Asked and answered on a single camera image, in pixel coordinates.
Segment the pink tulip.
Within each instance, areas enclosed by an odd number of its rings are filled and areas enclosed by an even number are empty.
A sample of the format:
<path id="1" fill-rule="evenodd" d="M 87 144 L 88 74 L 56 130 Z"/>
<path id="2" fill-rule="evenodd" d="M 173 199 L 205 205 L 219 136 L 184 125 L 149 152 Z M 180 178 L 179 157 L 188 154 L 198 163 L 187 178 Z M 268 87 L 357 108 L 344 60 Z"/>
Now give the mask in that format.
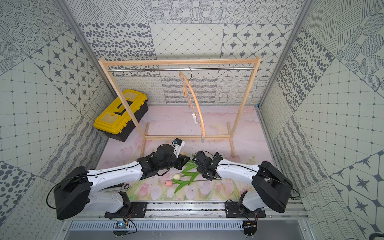
<path id="1" fill-rule="evenodd" d="M 180 180 L 173 180 L 173 177 L 171 180 L 166 180 L 164 185 L 167 188 L 172 187 L 173 185 L 178 185 L 176 189 L 174 190 L 174 193 L 176 194 L 179 192 L 182 188 L 190 186 L 192 183 L 201 183 L 200 186 L 200 192 L 203 195 L 208 195 L 213 190 L 213 182 L 201 179 L 196 180 L 197 177 L 199 177 L 201 174 L 198 172 L 185 172 L 183 171 L 181 173 L 181 179 Z"/>

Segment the white tulip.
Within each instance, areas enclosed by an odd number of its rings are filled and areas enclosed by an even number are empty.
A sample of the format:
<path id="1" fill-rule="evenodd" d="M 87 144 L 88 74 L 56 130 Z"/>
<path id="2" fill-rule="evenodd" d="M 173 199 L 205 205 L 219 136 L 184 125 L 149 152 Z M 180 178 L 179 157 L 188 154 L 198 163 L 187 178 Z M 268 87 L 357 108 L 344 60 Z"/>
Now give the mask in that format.
<path id="1" fill-rule="evenodd" d="M 173 175 L 173 180 L 180 180 L 181 179 L 181 174 L 174 174 Z"/>

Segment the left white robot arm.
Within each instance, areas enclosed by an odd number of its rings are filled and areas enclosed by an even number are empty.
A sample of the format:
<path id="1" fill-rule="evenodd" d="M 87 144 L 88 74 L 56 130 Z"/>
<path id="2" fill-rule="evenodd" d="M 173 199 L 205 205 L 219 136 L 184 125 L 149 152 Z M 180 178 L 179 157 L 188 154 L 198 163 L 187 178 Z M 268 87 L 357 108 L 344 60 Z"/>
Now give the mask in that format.
<path id="1" fill-rule="evenodd" d="M 134 208 L 126 192 L 109 194 L 105 190 L 158 176 L 159 171 L 181 170 L 190 160 L 180 153 L 181 148 L 164 144 L 156 152 L 135 162 L 104 170 L 86 170 L 84 166 L 75 168 L 51 189 L 57 219 L 70 219 L 81 212 L 104 212 L 104 217 L 110 220 L 132 216 Z"/>

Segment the wooden clothes hanger with clips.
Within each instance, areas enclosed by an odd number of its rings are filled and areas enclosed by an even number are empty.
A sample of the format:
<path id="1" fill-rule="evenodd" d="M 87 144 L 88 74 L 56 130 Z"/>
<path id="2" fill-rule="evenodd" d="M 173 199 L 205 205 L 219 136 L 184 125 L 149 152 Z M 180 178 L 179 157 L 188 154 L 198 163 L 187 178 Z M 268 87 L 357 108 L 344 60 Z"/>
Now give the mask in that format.
<path id="1" fill-rule="evenodd" d="M 190 71 L 190 77 L 187 78 L 186 75 L 180 71 L 179 77 L 183 84 L 183 96 L 188 99 L 189 108 L 192 109 L 193 119 L 196 125 L 200 126 L 201 130 L 201 142 L 204 143 L 206 139 L 206 128 L 202 115 L 202 111 L 200 108 L 200 104 L 198 102 L 197 96 L 192 88 L 191 79 L 192 79 L 192 69 L 190 66 L 187 67 L 187 70 Z"/>

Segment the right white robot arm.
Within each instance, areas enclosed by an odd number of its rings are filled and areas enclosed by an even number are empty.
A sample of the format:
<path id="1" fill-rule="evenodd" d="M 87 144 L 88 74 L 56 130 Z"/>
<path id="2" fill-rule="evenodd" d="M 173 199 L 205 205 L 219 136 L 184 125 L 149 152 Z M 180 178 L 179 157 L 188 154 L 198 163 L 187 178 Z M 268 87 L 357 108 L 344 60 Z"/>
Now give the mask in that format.
<path id="1" fill-rule="evenodd" d="M 294 190 L 293 183 L 270 162 L 245 165 L 224 159 L 219 153 L 210 158 L 204 151 L 197 152 L 193 162 L 198 172 L 209 181 L 231 179 L 253 186 L 256 192 L 247 192 L 241 201 L 248 211 L 268 207 L 284 213 Z"/>

